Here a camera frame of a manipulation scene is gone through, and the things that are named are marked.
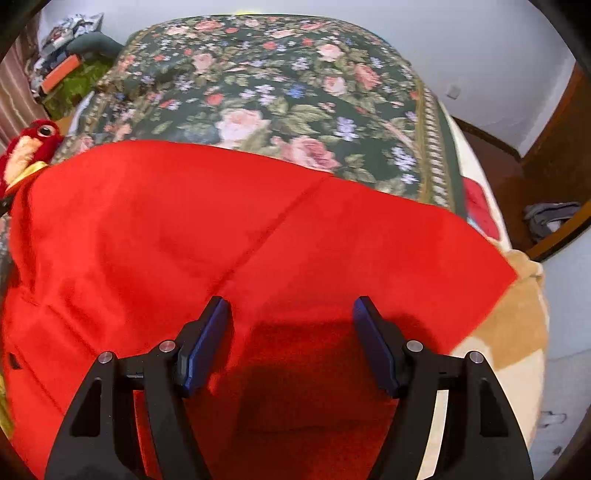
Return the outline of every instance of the white wall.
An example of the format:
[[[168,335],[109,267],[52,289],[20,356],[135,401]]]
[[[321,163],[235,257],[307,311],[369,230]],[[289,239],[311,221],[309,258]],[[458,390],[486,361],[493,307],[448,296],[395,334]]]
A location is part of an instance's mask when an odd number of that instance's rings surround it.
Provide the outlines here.
[[[544,262],[548,358],[591,349],[591,228]]]
[[[52,0],[41,28],[46,33],[71,13],[104,12],[103,32],[123,43],[164,20],[237,10],[324,15],[375,32],[413,63],[452,115],[522,153],[566,86],[570,52],[528,0]],[[462,89],[457,100],[444,95],[451,83]]]

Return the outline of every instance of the plush bird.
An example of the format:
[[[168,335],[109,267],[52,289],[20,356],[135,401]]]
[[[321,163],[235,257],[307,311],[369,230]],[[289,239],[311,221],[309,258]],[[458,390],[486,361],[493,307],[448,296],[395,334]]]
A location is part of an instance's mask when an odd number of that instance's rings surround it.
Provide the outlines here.
[[[1,194],[29,165],[38,161],[49,163],[62,140],[59,127],[51,120],[35,120],[19,137],[13,138],[0,155],[0,168],[4,169]]]

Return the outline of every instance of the striped curtain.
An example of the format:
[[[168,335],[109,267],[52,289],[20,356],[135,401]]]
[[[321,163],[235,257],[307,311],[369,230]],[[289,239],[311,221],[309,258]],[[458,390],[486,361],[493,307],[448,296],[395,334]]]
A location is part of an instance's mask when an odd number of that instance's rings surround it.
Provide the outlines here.
[[[39,16],[34,17],[0,64],[0,154],[21,130],[38,118],[48,118],[35,102],[25,73],[27,61],[37,51]]]

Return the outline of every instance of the red fabric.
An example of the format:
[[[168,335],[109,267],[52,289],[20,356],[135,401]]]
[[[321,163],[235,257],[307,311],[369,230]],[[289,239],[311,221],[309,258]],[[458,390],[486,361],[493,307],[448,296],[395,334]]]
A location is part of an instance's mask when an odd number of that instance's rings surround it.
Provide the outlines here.
[[[464,191],[466,192],[466,206],[468,215],[480,229],[489,237],[495,240],[501,239],[499,227],[491,215],[491,209],[486,201],[486,195],[482,186],[472,179],[462,177],[464,180]]]
[[[92,148],[19,189],[12,214],[5,372],[13,444],[39,477],[100,352],[144,353],[222,295],[232,325],[186,403],[214,478],[366,478],[394,404],[356,340],[354,300],[448,352],[515,278],[441,208],[215,147]]]

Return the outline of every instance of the floral pattern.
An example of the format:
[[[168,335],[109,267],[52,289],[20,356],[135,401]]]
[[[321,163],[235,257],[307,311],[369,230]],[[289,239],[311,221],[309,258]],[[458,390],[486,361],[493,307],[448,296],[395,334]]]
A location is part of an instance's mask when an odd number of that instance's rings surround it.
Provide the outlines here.
[[[60,162],[137,139],[237,149],[465,217],[436,98],[387,42],[330,18],[215,15],[138,32]]]

